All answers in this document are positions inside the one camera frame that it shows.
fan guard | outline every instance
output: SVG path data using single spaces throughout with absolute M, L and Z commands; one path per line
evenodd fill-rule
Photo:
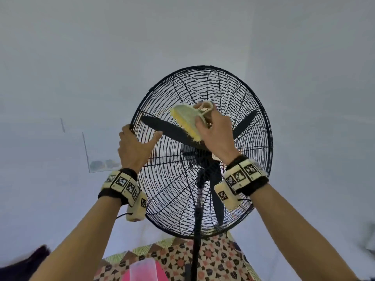
M 214 66 L 192 66 L 175 71 L 153 86 L 138 106 L 132 127 L 142 143 L 148 142 L 154 130 L 141 121 L 152 116 L 176 124 L 170 108 L 177 103 L 195 104 L 210 100 L 218 110 L 231 117 L 236 127 L 251 111 L 257 114 L 250 126 L 235 140 L 244 155 L 255 159 L 269 175 L 273 140 L 267 114 L 257 96 L 232 73 Z M 206 155 L 198 150 L 162 136 L 151 158 L 138 174 L 138 183 L 148 196 L 146 217 L 159 229 L 176 237 L 194 236 L 194 209 L 198 189 L 196 178 L 201 167 L 197 159 Z M 254 208 L 251 201 L 242 201 L 233 211 L 225 209 L 224 222 L 218 225 L 213 210 L 209 182 L 201 192 L 204 202 L 201 236 L 225 232 L 240 223 Z

hand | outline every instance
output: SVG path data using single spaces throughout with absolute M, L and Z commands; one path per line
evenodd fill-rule
M 162 131 L 157 131 L 148 143 L 142 144 L 138 142 L 130 131 L 130 125 L 124 126 L 122 132 L 119 133 L 121 140 L 119 142 L 120 147 L 117 149 L 122 168 L 129 168 L 138 173 L 147 163 L 153 148 L 162 137 L 162 134 Z
M 197 103 L 194 108 L 198 108 L 200 105 L 201 103 Z M 234 145 L 232 121 L 229 116 L 219 113 L 215 104 L 208 121 L 212 121 L 211 128 L 208 128 L 202 119 L 197 116 L 195 118 L 195 126 L 207 148 L 225 165 L 229 165 L 240 155 Z

forearm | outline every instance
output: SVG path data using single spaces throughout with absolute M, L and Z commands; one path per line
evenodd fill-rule
M 356 281 L 331 244 L 271 185 L 250 196 L 275 244 L 303 281 Z
M 30 281 L 92 281 L 120 207 L 120 199 L 101 197 Z

wrist-mounted device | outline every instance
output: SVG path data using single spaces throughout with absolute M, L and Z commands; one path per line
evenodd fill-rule
M 119 198 L 122 205 L 128 204 L 126 219 L 130 222 L 141 221 L 146 215 L 147 195 L 138 186 L 136 178 L 133 170 L 115 170 L 108 176 L 98 195 L 98 198 Z
M 223 178 L 222 182 L 215 185 L 215 192 L 228 210 L 240 206 L 240 193 L 250 196 L 269 182 L 267 173 L 261 166 L 242 155 L 228 165 Z

brush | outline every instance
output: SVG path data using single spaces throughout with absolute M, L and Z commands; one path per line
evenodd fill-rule
M 201 141 L 202 138 L 195 127 L 195 118 L 199 116 L 204 124 L 207 124 L 204 115 L 212 111 L 213 104 L 210 101 L 204 101 L 199 108 L 194 108 L 188 104 L 177 104 L 171 108 L 171 116 L 176 120 L 177 124 L 180 125 L 186 133 L 192 137 L 194 141 Z

